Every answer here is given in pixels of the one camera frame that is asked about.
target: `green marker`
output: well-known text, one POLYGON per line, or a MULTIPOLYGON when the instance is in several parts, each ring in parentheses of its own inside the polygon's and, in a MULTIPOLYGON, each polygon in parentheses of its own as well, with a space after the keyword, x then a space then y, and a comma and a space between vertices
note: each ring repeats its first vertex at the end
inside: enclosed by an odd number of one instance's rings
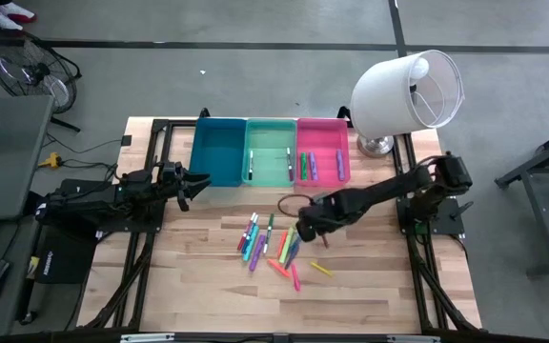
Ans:
POLYGON ((300 154, 300 161, 302 165, 302 180, 306 180, 306 152, 300 154))
POLYGON ((268 221, 268 232, 266 233, 266 244, 264 244, 264 254, 268 250, 268 242, 271 240, 271 233, 273 232, 273 222, 275 221, 275 214, 271 213, 271 219, 268 221))
POLYGON ((287 237, 285 238, 285 245, 283 246, 283 251, 281 252, 281 257, 278 259, 280 264, 285 263, 287 259, 287 250, 290 249, 290 243, 292 242, 292 237, 294 236, 294 227, 291 226, 287 229, 287 237))

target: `fan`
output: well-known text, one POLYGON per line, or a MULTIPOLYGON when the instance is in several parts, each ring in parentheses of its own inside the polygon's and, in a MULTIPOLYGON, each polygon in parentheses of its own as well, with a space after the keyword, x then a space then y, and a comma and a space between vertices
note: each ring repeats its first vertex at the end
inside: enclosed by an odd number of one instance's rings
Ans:
MULTIPOLYGON (((19 30, 0 30, 0 85, 10 95, 51 95, 53 113, 68 111, 77 95, 79 67, 50 48, 44 41, 19 30), (76 73, 71 74, 71 64, 76 73)), ((70 124, 52 122, 79 131, 70 124)))

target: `marker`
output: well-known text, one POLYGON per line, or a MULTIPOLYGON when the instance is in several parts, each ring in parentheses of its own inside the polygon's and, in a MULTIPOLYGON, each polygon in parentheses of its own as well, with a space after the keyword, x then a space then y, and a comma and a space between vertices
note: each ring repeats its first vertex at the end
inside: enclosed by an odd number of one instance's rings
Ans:
POLYGON ((249 245, 247 246, 247 250, 245 251, 245 254, 243 255, 243 261, 247 262, 249 261, 249 255, 252 254, 252 249, 255 245, 255 240, 257 238, 257 233, 259 232, 259 227, 255 225, 255 229, 252 232, 251 240, 249 241, 249 245))
POLYGON ((338 180, 344 181, 344 164, 342 163, 342 149, 335 151, 335 160, 338 164, 338 180))
POLYGON ((321 235, 321 239, 323 240, 323 245, 325 246, 325 249, 330 249, 330 243, 328 243, 328 239, 325 238, 325 234, 321 235))
POLYGON ((249 151, 249 180, 254 177, 254 151, 249 151))
POLYGON ((315 267, 318 271, 323 272, 326 275, 334 276, 332 274, 332 272, 330 272, 330 271, 326 270, 325 268, 319 266, 318 264, 316 264, 316 262, 311 262, 311 266, 315 267))
POLYGON ((287 250, 290 249, 290 244, 292 243, 292 237, 294 236, 294 227, 287 229, 287 237, 285 237, 285 245, 283 246, 283 251, 281 256, 278 258, 280 264, 285 263, 285 258, 287 257, 287 250))
POLYGON ((266 241, 266 235, 261 234, 257 239, 257 246, 255 246, 254 258, 252 258, 252 263, 249 265, 249 270, 251 272, 255 271, 255 266, 257 265, 257 260, 259 259, 259 253, 262 251, 262 246, 266 241))
POLYGON ((313 178, 313 181, 317 181, 319 177, 316 174, 316 160, 313 152, 309 152, 309 159, 311 161, 311 178, 313 178))
POLYGON ((282 269, 281 266, 276 262, 276 260, 269 259, 268 264, 273 266, 278 272, 280 272, 285 277, 290 277, 290 273, 282 269))
POLYGON ((287 258, 287 263, 285 264, 285 269, 290 268, 290 265, 292 264, 292 261, 294 261, 294 258, 297 255, 297 252, 299 252, 299 251, 300 251, 300 237, 295 239, 294 244, 292 244, 292 247, 290 248, 290 255, 287 258))
POLYGON ((243 243, 243 248, 242 248, 242 252, 245 253, 245 251, 247 250, 247 246, 249 246, 249 240, 251 239, 252 237, 252 233, 254 232, 255 230, 255 227, 257 226, 255 223, 257 223, 257 218, 259 218, 259 214, 256 214, 255 217, 254 217, 254 222, 252 223, 252 228, 249 230, 249 232, 247 232, 247 238, 245 239, 245 242, 243 243))
POLYGON ((245 232, 243 233, 243 236, 240 237, 240 242, 238 242, 238 247, 236 247, 236 249, 238 251, 240 251, 243 248, 243 244, 247 240, 247 235, 249 234, 249 231, 252 229, 252 225, 254 224, 255 216, 256 216, 256 214, 254 212, 254 214, 252 214, 252 218, 249 219, 249 223, 247 223, 247 229, 245 229, 245 232))
POLYGON ((273 222, 275 221, 275 214, 271 213, 271 218, 268 220, 268 232, 266 233, 266 244, 264 244, 264 254, 268 251, 268 242, 271 240, 271 233, 273 232, 273 222))
POLYGON ((281 236, 281 242, 278 244, 278 252, 276 253, 276 258, 281 257, 281 253, 283 252, 283 245, 285 245, 285 238, 287 238, 287 232, 284 232, 281 236))
POLYGON ((300 154, 300 166, 302 167, 302 180, 306 180, 306 152, 300 154))
POLYGON ((294 263, 292 263, 292 275, 294 276, 294 288, 296 291, 300 292, 300 279, 297 277, 294 263))
POLYGON ((290 174, 290 181, 294 181, 294 171, 292 170, 292 154, 289 148, 287 148, 287 169, 290 174))

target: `blue marker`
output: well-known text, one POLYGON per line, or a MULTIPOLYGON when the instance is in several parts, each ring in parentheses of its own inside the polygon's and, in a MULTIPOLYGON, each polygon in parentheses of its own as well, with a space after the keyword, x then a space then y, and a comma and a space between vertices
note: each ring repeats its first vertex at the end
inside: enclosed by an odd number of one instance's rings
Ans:
POLYGON ((259 227, 257 225, 255 225, 255 229, 252 232, 252 239, 249 242, 249 245, 247 245, 247 250, 245 251, 245 254, 243 255, 243 261, 245 261, 245 262, 249 261, 249 256, 252 254, 252 249, 254 248, 258 232, 259 232, 259 227))
POLYGON ((285 269, 290 268, 290 266, 292 265, 292 261, 294 261, 294 258, 299 251, 300 251, 300 237, 295 239, 294 244, 292 244, 292 247, 290 248, 290 255, 287 259, 287 263, 285 264, 285 269))
POLYGON ((247 239, 245 239, 245 243, 243 243, 243 249, 240 251, 241 253, 245 253, 245 251, 247 250, 247 247, 249 246, 249 240, 251 239, 251 236, 255 230, 255 227, 257 226, 256 223, 257 223, 258 217, 259 215, 257 214, 254 218, 254 223, 252 224, 252 228, 250 229, 249 232, 247 232, 247 239))

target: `teal bin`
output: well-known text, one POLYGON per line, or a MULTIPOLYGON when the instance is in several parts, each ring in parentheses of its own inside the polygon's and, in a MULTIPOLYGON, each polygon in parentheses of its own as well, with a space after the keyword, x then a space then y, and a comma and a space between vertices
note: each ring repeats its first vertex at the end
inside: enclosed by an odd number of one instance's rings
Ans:
POLYGON ((243 182, 251 186, 291 187, 294 184, 288 168, 287 148, 290 149, 295 171, 295 120, 247 121, 243 182), (252 179, 249 178, 250 153, 254 152, 252 179))
POLYGON ((214 187, 240 186, 246 126, 247 121, 243 119, 198 119, 190 172, 210 174, 214 187))

